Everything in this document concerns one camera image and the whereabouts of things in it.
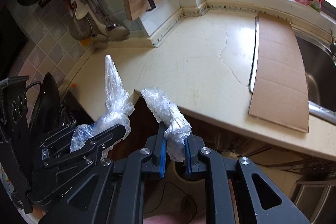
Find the clear plastic bag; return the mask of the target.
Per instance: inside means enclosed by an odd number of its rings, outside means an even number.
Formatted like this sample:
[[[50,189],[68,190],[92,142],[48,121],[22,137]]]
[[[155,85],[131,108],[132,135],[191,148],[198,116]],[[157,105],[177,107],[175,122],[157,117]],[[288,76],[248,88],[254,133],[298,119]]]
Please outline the clear plastic bag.
[[[180,112],[176,103],[160,88],[145,88],[141,95],[157,122],[167,129],[163,133],[167,141],[167,153],[172,161],[185,161],[185,141],[191,134],[191,125]]]
[[[81,124],[76,127],[71,138],[70,152],[81,149],[87,140],[117,124],[125,128],[122,140],[130,134],[129,116],[134,112],[134,105],[129,101],[129,93],[124,89],[110,55],[105,56],[105,94],[105,112],[94,124]]]

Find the steel kitchen sink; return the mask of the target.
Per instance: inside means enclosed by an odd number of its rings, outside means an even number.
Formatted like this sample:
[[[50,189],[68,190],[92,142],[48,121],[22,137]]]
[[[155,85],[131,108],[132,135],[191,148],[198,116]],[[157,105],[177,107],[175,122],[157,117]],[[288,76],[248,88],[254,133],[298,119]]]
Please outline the steel kitchen sink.
[[[305,67],[309,113],[335,124],[335,56],[329,43],[300,30],[294,33]]]

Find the brown cardboard sheet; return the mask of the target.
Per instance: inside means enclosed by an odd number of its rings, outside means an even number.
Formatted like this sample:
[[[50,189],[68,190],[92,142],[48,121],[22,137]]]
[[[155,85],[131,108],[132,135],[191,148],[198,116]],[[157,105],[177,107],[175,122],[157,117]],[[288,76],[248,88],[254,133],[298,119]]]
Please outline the brown cardboard sheet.
[[[309,98],[301,51],[291,24],[258,13],[255,82],[249,114],[300,132],[309,131]]]

